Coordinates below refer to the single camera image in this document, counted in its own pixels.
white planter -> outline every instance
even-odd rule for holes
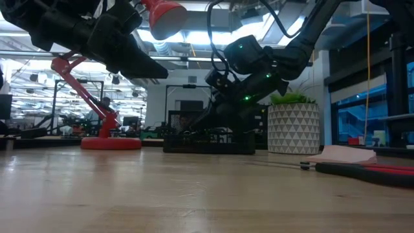
[[[268,150],[272,153],[314,155],[319,152],[317,104],[278,104],[268,107]]]

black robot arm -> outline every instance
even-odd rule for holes
[[[128,0],[117,0],[98,18],[100,0],[0,0],[8,22],[26,30],[33,45],[50,51],[54,43],[102,62],[126,78],[167,78],[168,71],[136,44],[131,32],[142,18]]]
[[[284,95],[288,82],[295,80],[306,68],[314,46],[327,23],[346,0],[318,0],[301,33],[284,49],[261,48],[255,37],[247,36],[229,44],[224,55],[229,66],[240,74],[251,74],[242,82],[231,82],[212,70],[206,82],[215,87],[214,100],[204,113],[191,124],[193,130],[229,127],[233,131],[248,131],[248,117],[256,103],[277,90]],[[400,30],[413,36],[409,25],[414,22],[412,0],[371,0],[386,8]]]

orange cord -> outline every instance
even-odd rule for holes
[[[367,126],[368,126],[368,113],[369,113],[369,90],[371,88],[371,29],[369,18],[369,1],[367,1],[367,68],[368,68],[368,84],[367,84],[367,102],[365,103],[365,130],[364,130],[364,142],[367,142]]]
[[[191,50],[193,51],[193,55],[196,57],[197,55],[195,55],[195,51],[194,51],[193,45],[190,44],[190,46],[191,46]]]

metal frame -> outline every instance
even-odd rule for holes
[[[390,38],[390,48],[387,50],[387,54],[382,52],[378,57],[377,65],[380,65],[382,70],[387,74],[387,93],[385,100],[388,105],[388,116],[405,115],[409,113],[408,99],[410,94],[414,94],[414,87],[408,87],[407,80],[407,64],[414,61],[414,50],[407,50],[402,35],[397,33],[393,34]],[[338,89],[348,87],[355,84],[354,77],[357,77],[358,82],[366,81],[365,79],[358,78],[359,76],[366,75],[365,69],[358,69],[352,75],[348,76],[344,80],[337,80],[336,82],[329,83],[329,91],[337,91]],[[375,103],[384,101],[383,96],[374,96],[369,98],[369,103]],[[332,126],[332,142],[333,144],[341,144],[338,138],[338,110],[356,105],[365,104],[366,99],[357,100],[348,104],[338,105],[337,103],[331,104],[331,126]],[[414,124],[409,123],[408,119],[401,121],[390,120],[387,123],[389,129],[390,143],[392,148],[402,147],[401,133],[404,131],[413,131]]]
[[[49,131],[49,135],[53,134],[53,124],[54,124],[54,113],[56,111],[56,97],[58,94],[58,84],[60,82],[66,82],[65,80],[55,80],[54,81],[54,92],[53,92],[53,104],[52,104],[52,118],[50,120],[50,131]],[[89,81],[91,83],[100,83],[101,84],[101,89],[100,89],[100,100],[102,101],[102,98],[104,97],[104,81]]]
[[[62,56],[64,53],[62,52],[38,52],[38,51],[15,51],[15,50],[0,50],[0,56],[2,58],[17,58],[23,59],[22,56],[27,57],[27,59],[32,59],[35,57],[37,60],[42,60],[45,58],[53,59],[57,56]],[[76,58],[81,58],[82,55],[75,54],[73,57],[70,58],[70,61],[75,60]],[[188,61],[188,62],[212,62],[211,58],[202,58],[202,57],[194,57],[194,56],[150,56],[152,60],[155,61]],[[214,62],[222,63],[219,58],[214,58]]]
[[[184,88],[186,85],[167,85],[166,86],[166,99],[164,102],[164,122],[167,122],[167,102],[168,102],[168,88],[170,87],[182,87]],[[213,88],[211,86],[198,86],[196,85],[195,88],[209,88],[210,89],[210,99],[213,97]]]

wooden table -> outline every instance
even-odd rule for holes
[[[82,151],[0,154],[1,233],[413,232],[414,191],[246,165],[293,155]],[[413,161],[379,159],[414,166]]]

